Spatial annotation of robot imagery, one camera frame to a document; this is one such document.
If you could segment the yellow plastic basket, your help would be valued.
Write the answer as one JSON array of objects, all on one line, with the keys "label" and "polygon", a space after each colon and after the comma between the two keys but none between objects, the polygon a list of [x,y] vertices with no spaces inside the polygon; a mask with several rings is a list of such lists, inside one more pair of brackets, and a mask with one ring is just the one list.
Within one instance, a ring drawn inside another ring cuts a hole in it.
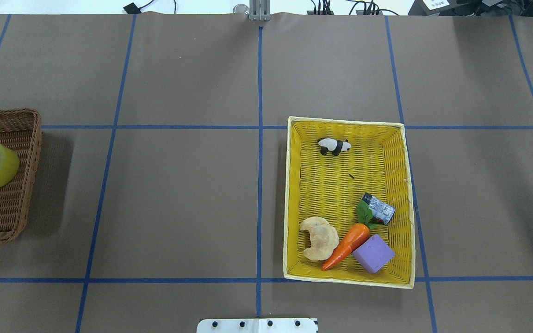
[{"label": "yellow plastic basket", "polygon": [[[317,140],[347,140],[338,156],[320,154]],[[412,175],[402,123],[351,122],[294,117],[287,121],[283,275],[305,282],[331,282],[412,289],[416,279],[416,221]],[[326,219],[343,237],[358,222],[355,209],[366,193],[394,206],[389,225],[372,230],[396,253],[377,273],[368,273],[352,255],[323,271],[303,250],[309,235],[300,223]]]}]

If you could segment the brown wicker basket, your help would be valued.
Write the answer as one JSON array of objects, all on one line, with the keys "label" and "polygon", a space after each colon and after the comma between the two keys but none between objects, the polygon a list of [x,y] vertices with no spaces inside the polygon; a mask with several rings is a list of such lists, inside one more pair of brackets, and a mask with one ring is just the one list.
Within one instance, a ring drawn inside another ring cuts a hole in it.
[{"label": "brown wicker basket", "polygon": [[42,149],[41,125],[34,109],[0,110],[0,244],[15,240],[27,225]]}]

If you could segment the bread slice toy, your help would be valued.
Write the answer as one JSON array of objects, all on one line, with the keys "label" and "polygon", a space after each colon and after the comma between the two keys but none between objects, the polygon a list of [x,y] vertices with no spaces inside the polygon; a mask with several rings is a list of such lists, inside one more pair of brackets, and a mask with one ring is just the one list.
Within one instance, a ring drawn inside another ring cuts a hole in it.
[{"label": "bread slice toy", "polygon": [[336,229],[323,217],[313,216],[300,224],[300,231],[307,231],[310,246],[303,250],[303,255],[311,261],[327,260],[339,245]]}]

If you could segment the orange toy piece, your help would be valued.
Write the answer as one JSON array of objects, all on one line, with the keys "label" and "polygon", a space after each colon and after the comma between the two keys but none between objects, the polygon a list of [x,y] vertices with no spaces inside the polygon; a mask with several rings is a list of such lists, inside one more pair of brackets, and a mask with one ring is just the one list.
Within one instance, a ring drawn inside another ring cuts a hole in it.
[{"label": "orange toy piece", "polygon": [[359,201],[355,212],[357,214],[358,222],[347,230],[345,236],[334,249],[332,255],[324,262],[322,266],[323,271],[330,270],[335,265],[339,264],[371,237],[372,229],[379,227],[379,224],[377,223],[378,219],[373,215],[370,205],[364,199]]}]

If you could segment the purple cube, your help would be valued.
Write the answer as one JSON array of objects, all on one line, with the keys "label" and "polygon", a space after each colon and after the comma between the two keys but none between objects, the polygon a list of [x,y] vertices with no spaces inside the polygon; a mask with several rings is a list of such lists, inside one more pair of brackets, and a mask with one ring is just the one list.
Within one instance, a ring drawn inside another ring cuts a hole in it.
[{"label": "purple cube", "polygon": [[352,255],[366,272],[374,274],[394,259],[396,253],[381,236],[375,234],[355,249]]}]

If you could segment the black orange power strip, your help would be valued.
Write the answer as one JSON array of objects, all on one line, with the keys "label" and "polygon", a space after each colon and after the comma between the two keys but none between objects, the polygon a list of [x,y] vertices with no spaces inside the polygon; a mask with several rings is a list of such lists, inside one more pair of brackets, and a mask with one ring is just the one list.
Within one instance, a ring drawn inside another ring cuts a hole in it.
[{"label": "black orange power strip", "polygon": [[334,15],[331,9],[331,0],[311,0],[313,9],[307,11],[307,15]]}]

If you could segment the small black device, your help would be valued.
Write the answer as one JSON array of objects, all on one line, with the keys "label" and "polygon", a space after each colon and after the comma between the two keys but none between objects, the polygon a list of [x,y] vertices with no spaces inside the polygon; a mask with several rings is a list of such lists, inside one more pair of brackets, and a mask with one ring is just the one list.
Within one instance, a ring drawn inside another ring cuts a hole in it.
[{"label": "small black device", "polygon": [[135,3],[127,4],[126,6],[123,7],[123,9],[129,15],[136,15],[142,12],[141,9],[138,6],[136,6]]}]

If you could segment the black laptop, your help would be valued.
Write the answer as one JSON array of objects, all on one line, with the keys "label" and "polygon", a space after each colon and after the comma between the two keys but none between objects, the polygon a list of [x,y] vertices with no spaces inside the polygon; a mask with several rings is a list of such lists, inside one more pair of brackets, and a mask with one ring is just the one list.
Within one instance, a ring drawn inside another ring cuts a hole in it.
[{"label": "black laptop", "polygon": [[415,0],[408,16],[533,17],[533,0]]}]

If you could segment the aluminium frame post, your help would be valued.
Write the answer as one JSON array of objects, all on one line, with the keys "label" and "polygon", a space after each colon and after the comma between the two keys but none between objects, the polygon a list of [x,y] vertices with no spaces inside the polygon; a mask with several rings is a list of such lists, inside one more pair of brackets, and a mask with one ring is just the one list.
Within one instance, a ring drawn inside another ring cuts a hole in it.
[{"label": "aluminium frame post", "polygon": [[270,21],[272,17],[271,1],[250,0],[248,17],[251,21]]}]

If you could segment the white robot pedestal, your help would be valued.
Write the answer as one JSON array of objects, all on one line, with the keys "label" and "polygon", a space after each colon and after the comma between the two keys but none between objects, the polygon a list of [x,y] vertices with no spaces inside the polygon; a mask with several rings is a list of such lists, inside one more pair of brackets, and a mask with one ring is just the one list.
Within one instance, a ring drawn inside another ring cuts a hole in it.
[{"label": "white robot pedestal", "polygon": [[317,333],[313,318],[232,318],[199,321],[197,333]]}]

